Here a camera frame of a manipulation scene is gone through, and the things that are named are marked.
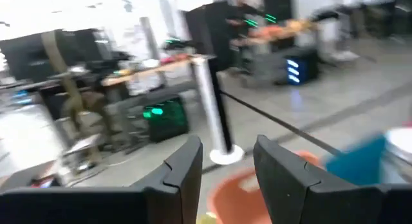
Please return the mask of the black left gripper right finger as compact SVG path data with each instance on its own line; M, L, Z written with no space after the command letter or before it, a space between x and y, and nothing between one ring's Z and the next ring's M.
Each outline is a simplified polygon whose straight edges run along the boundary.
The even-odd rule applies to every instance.
M253 155L272 224L412 224L412 185L355 185L264 135Z

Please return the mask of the black computer tower with lights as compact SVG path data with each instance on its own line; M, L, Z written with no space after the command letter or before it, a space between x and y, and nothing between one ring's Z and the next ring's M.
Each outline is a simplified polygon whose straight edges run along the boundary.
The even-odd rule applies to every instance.
M181 96L171 95L144 107L149 140L162 142L189 132L189 121Z

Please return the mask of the orange plastic bin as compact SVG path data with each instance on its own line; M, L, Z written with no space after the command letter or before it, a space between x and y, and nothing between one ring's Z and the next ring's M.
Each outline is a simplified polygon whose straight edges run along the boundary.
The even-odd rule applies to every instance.
M306 168L323 168L308 151L255 153L255 167L224 179L209 196L216 224L299 224L307 187L319 183Z

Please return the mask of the blue plastic bin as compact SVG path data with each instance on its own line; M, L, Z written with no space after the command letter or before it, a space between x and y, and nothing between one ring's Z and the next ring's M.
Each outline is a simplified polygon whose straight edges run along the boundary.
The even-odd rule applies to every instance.
M373 185L381 182L380 163L386 148L383 133L367 137L325 162L325 169L355 185Z

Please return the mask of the table with orange items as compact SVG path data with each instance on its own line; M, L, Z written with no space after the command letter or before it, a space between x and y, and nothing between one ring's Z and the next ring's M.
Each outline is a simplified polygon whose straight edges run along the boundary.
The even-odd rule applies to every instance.
M249 32L247 42L249 44L276 42L316 29L317 25L315 22L307 20L287 20L284 26L271 24L252 30Z

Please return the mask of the black panel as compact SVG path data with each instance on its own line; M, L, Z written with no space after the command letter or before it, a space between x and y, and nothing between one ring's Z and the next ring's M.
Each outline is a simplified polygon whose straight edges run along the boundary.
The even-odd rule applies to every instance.
M112 57L109 41L94 28L85 30L56 30L57 46L68 66L85 65ZM42 44L41 34L36 33L0 41L9 73L16 80L45 81L56 74Z

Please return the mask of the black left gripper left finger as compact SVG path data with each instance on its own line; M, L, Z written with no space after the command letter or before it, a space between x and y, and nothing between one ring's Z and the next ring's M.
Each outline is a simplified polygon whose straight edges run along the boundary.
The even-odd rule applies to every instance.
M0 224L195 224L203 144L191 136L128 187L23 187L0 194Z

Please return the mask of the silver stanchion post round base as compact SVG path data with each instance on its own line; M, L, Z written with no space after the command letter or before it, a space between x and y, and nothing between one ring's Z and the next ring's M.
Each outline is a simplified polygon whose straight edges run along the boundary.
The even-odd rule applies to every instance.
M232 141L225 105L221 97L220 83L216 72L213 71L216 58L208 55L195 55L191 63L194 67L213 142L209 158L218 165L236 163L243 159L245 152Z

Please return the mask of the person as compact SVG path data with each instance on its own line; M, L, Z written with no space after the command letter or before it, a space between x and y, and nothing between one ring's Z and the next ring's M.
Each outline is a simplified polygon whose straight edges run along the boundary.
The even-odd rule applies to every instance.
M332 0L333 5L329 8L321 8L315 11L311 17L312 24L334 19L337 21L337 40L331 53L327 56L333 62L349 62L359 58L350 49L350 39L353 34L353 9L356 8L355 0Z

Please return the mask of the wooden table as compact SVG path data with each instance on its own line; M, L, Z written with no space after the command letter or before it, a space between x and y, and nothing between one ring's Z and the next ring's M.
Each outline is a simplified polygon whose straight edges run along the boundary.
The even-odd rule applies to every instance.
M205 57L203 55L191 55L188 59L172 62L166 65L157 66L155 68L148 68L144 70L118 70L107 76L101 81L101 84L105 87L114 86L129 80L133 80L138 76L149 75L152 73L174 71L176 68L188 66L190 63L195 63L197 60L203 60Z

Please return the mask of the black partition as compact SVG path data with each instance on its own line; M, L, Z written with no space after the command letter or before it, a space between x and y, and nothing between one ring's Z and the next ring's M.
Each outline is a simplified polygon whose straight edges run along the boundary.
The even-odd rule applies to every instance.
M217 71L231 67L234 61L234 53L230 48L230 26L226 21L230 9L227 0L219 0L182 12L196 51L215 56Z

